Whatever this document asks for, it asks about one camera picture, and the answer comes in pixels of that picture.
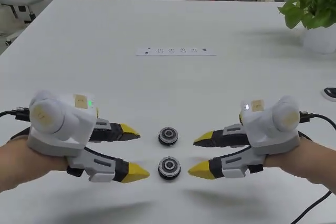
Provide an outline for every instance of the electrical outlet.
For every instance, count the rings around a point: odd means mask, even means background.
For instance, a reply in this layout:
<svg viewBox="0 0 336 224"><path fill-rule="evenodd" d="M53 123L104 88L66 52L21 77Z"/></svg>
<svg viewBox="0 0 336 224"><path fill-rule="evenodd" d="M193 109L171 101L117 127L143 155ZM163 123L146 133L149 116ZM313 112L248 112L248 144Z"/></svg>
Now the electrical outlet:
<svg viewBox="0 0 336 224"><path fill-rule="evenodd" d="M215 56L208 48L185 48L185 47L168 47L168 48L154 48L147 47L138 49L136 52L138 56Z"/></svg>

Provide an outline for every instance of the table surface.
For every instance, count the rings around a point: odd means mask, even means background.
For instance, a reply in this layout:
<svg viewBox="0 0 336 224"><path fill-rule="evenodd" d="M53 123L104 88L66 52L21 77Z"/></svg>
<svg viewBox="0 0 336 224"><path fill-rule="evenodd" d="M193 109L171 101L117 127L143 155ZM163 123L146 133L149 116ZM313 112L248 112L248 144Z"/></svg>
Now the table surface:
<svg viewBox="0 0 336 224"><path fill-rule="evenodd" d="M54 0L0 57L1 111L27 106L37 90L91 92L100 117L127 123L141 138L90 144L139 163L151 176L131 184L95 184L52 172L0 196L2 223L290 223L327 190L279 169L240 179L204 180L187 170L232 152L192 145L204 132L238 122L245 98L295 96L301 110L336 119L320 90L334 86L335 55L304 51L288 30L279 3L132 0ZM217 56L136 56L138 48L207 47ZM28 124L1 118L3 143ZM157 141L165 126L179 141ZM319 119L300 130L336 147ZM182 167L166 183L157 173L165 156ZM301 222L335 220L335 197Z"/></svg>

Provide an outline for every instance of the ball bearing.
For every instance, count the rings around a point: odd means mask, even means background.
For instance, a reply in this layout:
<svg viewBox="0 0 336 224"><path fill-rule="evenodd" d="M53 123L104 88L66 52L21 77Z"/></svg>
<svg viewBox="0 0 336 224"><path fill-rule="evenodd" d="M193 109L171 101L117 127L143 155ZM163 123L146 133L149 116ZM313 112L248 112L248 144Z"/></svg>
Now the ball bearing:
<svg viewBox="0 0 336 224"><path fill-rule="evenodd" d="M159 132L159 142L165 146L175 144L178 138L177 130L171 127L165 127Z"/></svg>
<svg viewBox="0 0 336 224"><path fill-rule="evenodd" d="M181 172L181 166L174 157L165 157L159 162L158 171L165 180L174 180Z"/></svg>

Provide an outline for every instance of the hand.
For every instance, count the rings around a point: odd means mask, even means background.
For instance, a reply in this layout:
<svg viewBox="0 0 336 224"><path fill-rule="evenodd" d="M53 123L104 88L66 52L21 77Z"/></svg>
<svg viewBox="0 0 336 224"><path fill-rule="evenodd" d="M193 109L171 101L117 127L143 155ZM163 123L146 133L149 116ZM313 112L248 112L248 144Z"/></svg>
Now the hand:
<svg viewBox="0 0 336 224"><path fill-rule="evenodd" d="M334 159L336 152L319 145L306 138L300 139L300 145L294 150L278 154L268 155L265 159L265 167L279 167L294 176L306 178L314 184L323 184L326 168L330 164L329 159Z"/></svg>
<svg viewBox="0 0 336 224"><path fill-rule="evenodd" d="M0 192L68 167L63 157L45 156L30 149L27 137L17 137L0 147Z"/></svg>

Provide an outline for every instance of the black cable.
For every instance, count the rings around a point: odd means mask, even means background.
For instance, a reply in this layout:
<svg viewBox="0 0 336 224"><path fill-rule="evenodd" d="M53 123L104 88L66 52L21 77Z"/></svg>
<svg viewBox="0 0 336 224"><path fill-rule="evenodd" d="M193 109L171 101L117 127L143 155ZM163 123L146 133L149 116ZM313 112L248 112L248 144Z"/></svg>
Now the black cable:
<svg viewBox="0 0 336 224"><path fill-rule="evenodd" d="M296 218L294 221L292 221L290 224L298 223L311 209L313 209L319 203L321 203L322 201L327 199L331 194L332 194L332 192L328 191L325 195L323 195L321 198L319 198L317 201L315 201L313 204L311 204L309 207L307 207L306 210L303 211L302 214L300 214L299 217Z"/></svg>
<svg viewBox="0 0 336 224"><path fill-rule="evenodd" d="M319 115L319 114L308 114L308 113L301 113L300 112L301 119L306 118L307 120L304 120L302 122L309 122L311 118L320 118L332 125L332 127L336 130L336 124L328 117L324 115ZM302 132L299 131L299 136L300 137L305 137L309 140L311 140L310 137L307 135L303 134ZM305 209L305 211L302 212L294 221L292 221L290 224L296 224L298 223L311 209L313 209L315 206L317 206L319 203L323 202L325 199L327 199L330 195L332 194L332 191L328 191L325 195L323 195L321 198L319 198L317 201L315 201L313 204L311 204L309 207Z"/></svg>
<svg viewBox="0 0 336 224"><path fill-rule="evenodd" d="M324 115L319 115L319 114L310 114L310 116L311 116L311 118L320 118L320 119L326 120L336 130L336 124L331 119L329 119L328 117L326 117Z"/></svg>
<svg viewBox="0 0 336 224"><path fill-rule="evenodd" d="M13 110L8 110L0 113L0 118L4 115L13 115Z"/></svg>
<svg viewBox="0 0 336 224"><path fill-rule="evenodd" d="M14 115L15 120L29 122L29 108L18 107L16 110L8 110L0 113L0 118L4 115Z"/></svg>

